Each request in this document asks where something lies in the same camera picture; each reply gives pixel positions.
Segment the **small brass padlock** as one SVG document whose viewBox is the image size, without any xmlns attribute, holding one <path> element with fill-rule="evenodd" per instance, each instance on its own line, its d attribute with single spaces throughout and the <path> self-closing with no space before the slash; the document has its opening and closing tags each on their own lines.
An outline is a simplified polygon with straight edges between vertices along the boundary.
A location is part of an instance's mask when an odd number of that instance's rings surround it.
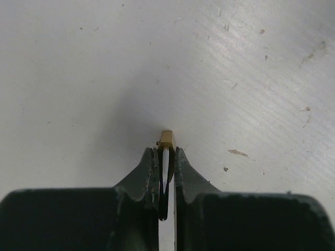
<svg viewBox="0 0 335 251">
<path fill-rule="evenodd" d="M 157 154 L 159 164 L 159 220 L 168 218 L 170 182 L 174 175 L 174 136 L 170 130 L 162 131 L 161 138 L 157 143 Z"/>
</svg>

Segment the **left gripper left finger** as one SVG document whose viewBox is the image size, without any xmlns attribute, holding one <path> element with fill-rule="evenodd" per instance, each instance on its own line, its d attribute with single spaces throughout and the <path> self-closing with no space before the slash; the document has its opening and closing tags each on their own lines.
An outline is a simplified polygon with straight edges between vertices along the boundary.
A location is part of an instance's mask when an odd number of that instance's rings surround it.
<svg viewBox="0 0 335 251">
<path fill-rule="evenodd" d="M 21 189 L 1 201 L 1 250 L 158 250 L 156 149 L 108 188 Z"/>
</svg>

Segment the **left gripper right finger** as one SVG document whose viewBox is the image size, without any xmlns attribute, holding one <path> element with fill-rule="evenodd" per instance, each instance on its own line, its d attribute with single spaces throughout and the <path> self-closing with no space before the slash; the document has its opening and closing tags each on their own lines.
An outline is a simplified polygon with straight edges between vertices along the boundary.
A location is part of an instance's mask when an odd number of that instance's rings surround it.
<svg viewBox="0 0 335 251">
<path fill-rule="evenodd" d="M 217 189 L 177 148 L 177 250 L 334 250 L 334 230 L 313 197 Z"/>
</svg>

